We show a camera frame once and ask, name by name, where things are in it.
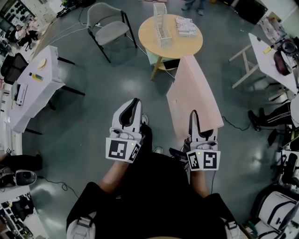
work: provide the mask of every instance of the stack of papers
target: stack of papers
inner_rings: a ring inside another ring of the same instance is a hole
[[[195,37],[196,27],[193,24],[192,19],[184,17],[176,17],[176,24],[178,34],[182,37]]]

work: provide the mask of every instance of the chair seat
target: chair seat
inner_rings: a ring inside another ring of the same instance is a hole
[[[129,31],[129,27],[125,23],[121,21],[114,21],[98,30],[95,35],[95,40],[100,46],[103,46],[119,38],[127,31]]]

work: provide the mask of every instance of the gray chair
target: gray chair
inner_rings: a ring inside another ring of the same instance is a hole
[[[122,21],[111,22],[102,27],[100,30],[97,31],[95,35],[93,35],[92,29],[95,26],[95,24],[111,16],[121,16]],[[96,3],[89,8],[87,13],[87,31],[89,35],[93,38],[95,43],[98,45],[99,49],[102,51],[109,63],[111,63],[111,61],[106,56],[104,48],[102,46],[116,40],[122,35],[126,36],[126,32],[129,30],[132,35],[135,47],[137,48],[137,44],[127,14],[124,11],[114,8],[104,2]]]

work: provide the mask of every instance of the chair backrest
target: chair backrest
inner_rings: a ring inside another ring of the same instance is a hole
[[[99,2],[93,4],[87,12],[87,27],[93,28],[100,20],[117,15],[121,15],[121,10],[107,3]]]
[[[20,53],[15,56],[7,56],[0,70],[1,75],[4,76],[4,82],[14,84],[27,66],[27,61]]]

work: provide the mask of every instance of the black shirt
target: black shirt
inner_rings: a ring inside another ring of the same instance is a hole
[[[189,185],[181,163],[151,153],[131,164],[109,195],[88,183],[67,218],[69,224],[96,211],[96,238],[226,238],[232,214],[219,194],[205,198]]]

